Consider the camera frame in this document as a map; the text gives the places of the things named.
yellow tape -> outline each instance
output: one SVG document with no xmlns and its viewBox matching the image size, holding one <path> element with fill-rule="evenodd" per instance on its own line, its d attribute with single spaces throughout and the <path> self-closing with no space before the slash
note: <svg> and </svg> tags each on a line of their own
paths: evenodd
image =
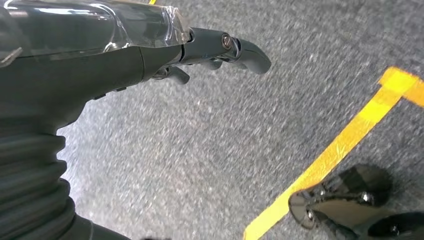
<svg viewBox="0 0 424 240">
<path fill-rule="evenodd" d="M 424 108 L 424 82 L 416 81 L 415 84 L 403 94 L 403 97 Z"/>
<path fill-rule="evenodd" d="M 332 143 L 308 167 L 308 169 L 267 209 L 254 219 L 244 231 L 244 240 L 258 240 L 272 226 L 289 212 L 289 197 L 294 192 L 319 183 L 331 170 L 371 131 L 371 129 L 401 99 L 409 93 L 418 99 L 416 92 L 409 89 L 416 86 L 417 78 L 397 68 L 390 67 L 380 79 L 382 87 L 364 108 L 350 121 Z"/>
</svg>

bolt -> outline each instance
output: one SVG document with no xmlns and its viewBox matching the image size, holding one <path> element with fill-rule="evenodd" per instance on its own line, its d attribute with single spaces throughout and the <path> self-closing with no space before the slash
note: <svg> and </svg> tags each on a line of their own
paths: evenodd
<svg viewBox="0 0 424 240">
<path fill-rule="evenodd" d="M 367 192 L 363 192 L 362 196 L 361 196 L 362 200 L 364 200 L 365 202 L 368 202 L 370 200 L 370 195 L 368 195 Z"/>
<path fill-rule="evenodd" d="M 312 213 L 312 211 L 309 211 L 309 210 L 306 210 L 306 216 L 310 220 L 314 218 L 314 214 Z"/>
<path fill-rule="evenodd" d="M 401 232 L 399 231 L 398 226 L 396 226 L 396 225 L 391 226 L 390 232 L 396 234 L 397 236 L 399 236 L 399 234 L 401 234 Z"/>
<path fill-rule="evenodd" d="M 222 35 L 222 46 L 225 49 L 230 49 L 232 43 L 233 43 L 233 41 L 232 41 L 232 39 L 229 35 L 227 35 L 227 34 Z"/>
</svg>

clear plastic film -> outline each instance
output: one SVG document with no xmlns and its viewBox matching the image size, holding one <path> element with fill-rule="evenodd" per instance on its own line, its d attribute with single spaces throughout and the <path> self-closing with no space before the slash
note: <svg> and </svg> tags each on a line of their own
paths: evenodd
<svg viewBox="0 0 424 240">
<path fill-rule="evenodd" d="M 0 0 L 0 67 L 17 57 L 52 59 L 131 46 L 186 43 L 189 27 L 177 8 L 139 0 Z"/>
</svg>

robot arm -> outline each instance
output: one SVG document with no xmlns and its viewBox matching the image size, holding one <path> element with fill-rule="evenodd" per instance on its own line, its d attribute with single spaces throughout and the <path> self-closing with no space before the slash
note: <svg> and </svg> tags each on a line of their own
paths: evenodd
<svg viewBox="0 0 424 240">
<path fill-rule="evenodd" d="M 126 240 L 75 214 L 57 129 L 87 101 L 178 66 L 222 62 L 257 74 L 271 62 L 222 31 L 188 28 L 174 8 L 132 0 L 0 1 L 0 239 Z"/>
</svg>

